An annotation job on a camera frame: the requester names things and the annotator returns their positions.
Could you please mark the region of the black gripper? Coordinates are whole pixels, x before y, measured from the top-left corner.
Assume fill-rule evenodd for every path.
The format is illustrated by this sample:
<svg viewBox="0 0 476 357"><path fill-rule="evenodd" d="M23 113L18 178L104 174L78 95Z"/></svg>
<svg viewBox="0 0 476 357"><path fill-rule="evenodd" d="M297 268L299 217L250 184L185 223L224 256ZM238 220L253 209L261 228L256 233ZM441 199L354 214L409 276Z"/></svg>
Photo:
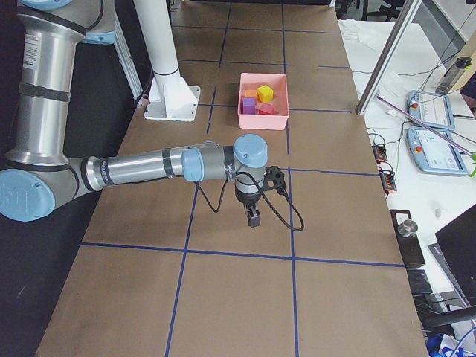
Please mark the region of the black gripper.
<svg viewBox="0 0 476 357"><path fill-rule="evenodd" d="M287 187L284 173L278 167L262 167L259 169L242 169L236 171L235 196L245 205L248 226L260 226L261 215L257 203L264 199L270 209L277 214L277 210L265 195L265 192L276 190L281 196L287 197Z"/></svg>

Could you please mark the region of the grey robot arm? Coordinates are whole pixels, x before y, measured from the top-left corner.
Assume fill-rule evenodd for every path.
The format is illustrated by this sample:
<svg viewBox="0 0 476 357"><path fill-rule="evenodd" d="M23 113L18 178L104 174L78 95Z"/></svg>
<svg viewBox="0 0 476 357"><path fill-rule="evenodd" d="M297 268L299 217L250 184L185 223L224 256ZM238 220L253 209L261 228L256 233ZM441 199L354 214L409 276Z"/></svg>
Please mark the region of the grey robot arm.
<svg viewBox="0 0 476 357"><path fill-rule="evenodd" d="M15 140L1 170L1 214L32 222L107 187L184 179L195 185L221 179L234 184L252 228L267 192L285 193L283 174L268 165L268 146L244 134L230 146L214 141L122 155L137 99L114 106L105 99L129 89L130 70L118 48L113 1L19 1L25 29Z"/></svg>

